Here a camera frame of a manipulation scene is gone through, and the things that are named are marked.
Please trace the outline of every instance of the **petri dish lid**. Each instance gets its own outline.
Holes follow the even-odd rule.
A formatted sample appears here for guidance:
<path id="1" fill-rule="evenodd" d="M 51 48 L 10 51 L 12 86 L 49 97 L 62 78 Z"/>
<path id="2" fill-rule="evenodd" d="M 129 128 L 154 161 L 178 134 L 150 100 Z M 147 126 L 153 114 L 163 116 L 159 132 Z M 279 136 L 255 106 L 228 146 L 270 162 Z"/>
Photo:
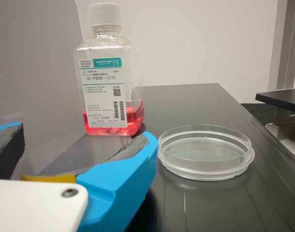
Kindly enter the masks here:
<path id="1" fill-rule="evenodd" d="M 233 178 L 247 170 L 254 156 L 246 135 L 222 126 L 176 127 L 158 139 L 158 158 L 162 165 L 188 179 Z"/>

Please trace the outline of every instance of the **plastic bottle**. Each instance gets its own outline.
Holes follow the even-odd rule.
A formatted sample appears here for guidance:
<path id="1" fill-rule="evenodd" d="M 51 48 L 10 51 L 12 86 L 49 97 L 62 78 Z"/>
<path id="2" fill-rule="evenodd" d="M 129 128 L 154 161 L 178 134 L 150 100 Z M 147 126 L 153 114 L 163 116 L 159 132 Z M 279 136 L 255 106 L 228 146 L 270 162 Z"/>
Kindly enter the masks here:
<path id="1" fill-rule="evenodd" d="M 138 47 L 122 36 L 116 4 L 88 9 L 92 38 L 74 56 L 86 133 L 134 135 L 144 119 Z"/>

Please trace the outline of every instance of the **black countertop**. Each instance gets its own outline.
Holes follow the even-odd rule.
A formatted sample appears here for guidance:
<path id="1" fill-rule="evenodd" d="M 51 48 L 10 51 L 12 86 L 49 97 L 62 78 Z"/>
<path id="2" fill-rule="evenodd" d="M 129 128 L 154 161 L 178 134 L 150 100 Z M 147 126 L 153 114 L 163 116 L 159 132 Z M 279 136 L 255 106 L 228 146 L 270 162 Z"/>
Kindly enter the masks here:
<path id="1" fill-rule="evenodd" d="M 295 88 L 257 93 L 256 100 L 295 112 Z"/>
<path id="2" fill-rule="evenodd" d="M 146 130 L 155 136 L 186 124 L 246 134 L 255 159 L 233 179 L 193 181 L 159 162 L 127 231 L 295 232 L 295 156 L 218 84 L 144 87 Z"/>

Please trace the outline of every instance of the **pink liquid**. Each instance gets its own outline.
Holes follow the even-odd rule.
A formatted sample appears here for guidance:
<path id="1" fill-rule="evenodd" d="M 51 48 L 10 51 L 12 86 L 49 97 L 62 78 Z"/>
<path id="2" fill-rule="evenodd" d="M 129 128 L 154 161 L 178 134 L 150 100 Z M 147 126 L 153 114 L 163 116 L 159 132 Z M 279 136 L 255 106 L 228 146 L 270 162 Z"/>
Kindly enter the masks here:
<path id="1" fill-rule="evenodd" d="M 144 119 L 144 103 L 142 101 L 126 102 L 126 128 L 91 128 L 89 127 L 86 111 L 83 112 L 85 131 L 89 135 L 119 135 L 131 136 L 136 134 Z"/>

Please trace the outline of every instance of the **screw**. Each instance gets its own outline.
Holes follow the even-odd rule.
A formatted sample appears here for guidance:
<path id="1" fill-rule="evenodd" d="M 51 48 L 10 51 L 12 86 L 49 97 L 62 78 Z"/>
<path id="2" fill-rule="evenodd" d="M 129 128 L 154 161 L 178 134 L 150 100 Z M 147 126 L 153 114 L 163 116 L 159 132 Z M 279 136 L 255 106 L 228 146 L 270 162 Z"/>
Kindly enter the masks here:
<path id="1" fill-rule="evenodd" d="M 61 196 L 62 197 L 73 197 L 75 196 L 76 194 L 78 194 L 78 190 L 76 190 L 75 188 L 70 188 L 70 189 L 67 189 L 65 190 L 64 192 L 62 192 Z"/>

